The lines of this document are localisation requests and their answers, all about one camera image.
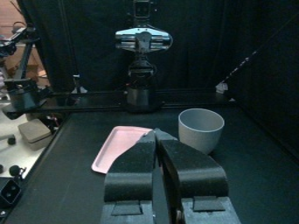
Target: white cup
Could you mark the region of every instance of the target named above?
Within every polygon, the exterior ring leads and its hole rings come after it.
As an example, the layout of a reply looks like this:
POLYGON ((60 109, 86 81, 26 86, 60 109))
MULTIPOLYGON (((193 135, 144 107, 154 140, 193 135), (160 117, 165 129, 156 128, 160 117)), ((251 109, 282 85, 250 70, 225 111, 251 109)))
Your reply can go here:
POLYGON ((205 108, 191 108, 179 114, 179 138, 182 143, 207 155, 218 145, 223 127, 222 116, 205 108))

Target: pink plate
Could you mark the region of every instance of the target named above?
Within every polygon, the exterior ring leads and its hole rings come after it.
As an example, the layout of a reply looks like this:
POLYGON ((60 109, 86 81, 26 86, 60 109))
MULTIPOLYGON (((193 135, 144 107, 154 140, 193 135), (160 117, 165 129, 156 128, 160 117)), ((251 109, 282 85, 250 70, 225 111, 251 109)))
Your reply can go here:
POLYGON ((116 126, 103 144, 98 157, 91 166, 95 172, 107 173, 116 158, 136 144, 136 141, 151 129, 116 126))

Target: black table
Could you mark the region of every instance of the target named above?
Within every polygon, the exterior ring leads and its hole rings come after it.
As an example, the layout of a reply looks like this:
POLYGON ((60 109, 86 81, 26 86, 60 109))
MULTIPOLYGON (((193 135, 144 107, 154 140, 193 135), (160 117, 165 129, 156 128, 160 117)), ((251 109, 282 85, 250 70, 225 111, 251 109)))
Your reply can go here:
MULTIPOLYGON (((299 165, 238 106, 210 108, 226 127, 211 153, 229 175, 230 199, 243 224, 299 221, 299 165)), ((34 167, 6 224, 100 221, 104 178, 91 164, 115 126, 159 128, 178 137, 183 108, 152 114, 74 113, 34 167)))

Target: black wall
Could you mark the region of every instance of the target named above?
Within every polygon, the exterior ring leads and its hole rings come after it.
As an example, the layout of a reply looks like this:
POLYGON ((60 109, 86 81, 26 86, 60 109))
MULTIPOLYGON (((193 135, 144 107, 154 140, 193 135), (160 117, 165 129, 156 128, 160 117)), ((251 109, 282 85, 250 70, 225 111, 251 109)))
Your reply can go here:
MULTIPOLYGON (((88 91, 123 89, 134 54, 115 48, 128 28, 122 0, 19 0, 40 33, 39 50, 55 91, 74 89, 80 74, 88 91)), ((298 0, 160 0, 151 22, 173 34, 167 52, 150 55, 159 88, 214 88, 229 94, 299 153, 298 0)))

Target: black curtain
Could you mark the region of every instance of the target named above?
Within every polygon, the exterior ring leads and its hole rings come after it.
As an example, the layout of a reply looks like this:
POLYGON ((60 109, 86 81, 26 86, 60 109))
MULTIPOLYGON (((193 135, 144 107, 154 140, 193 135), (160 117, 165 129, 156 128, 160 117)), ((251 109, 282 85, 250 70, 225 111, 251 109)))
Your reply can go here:
POLYGON ((249 1, 239 10, 234 64, 257 54, 229 89, 299 158, 299 2, 249 1))
MULTIPOLYGON (((128 29, 128 0, 19 0, 56 92, 123 89, 134 53, 115 48, 128 29)), ((159 88, 214 88, 229 79, 229 94, 299 152, 298 0, 158 0, 152 26, 173 34, 167 52, 150 54, 159 88)))
MULTIPOLYGON (((71 90, 80 74, 90 91, 126 86, 134 53, 115 47, 116 31, 130 28, 122 0, 19 0, 27 21, 42 36, 42 50, 55 91, 71 90)), ((150 54, 159 88, 210 88, 229 71, 238 37, 239 4, 233 1, 158 1, 151 24, 171 33, 167 52, 150 54)))

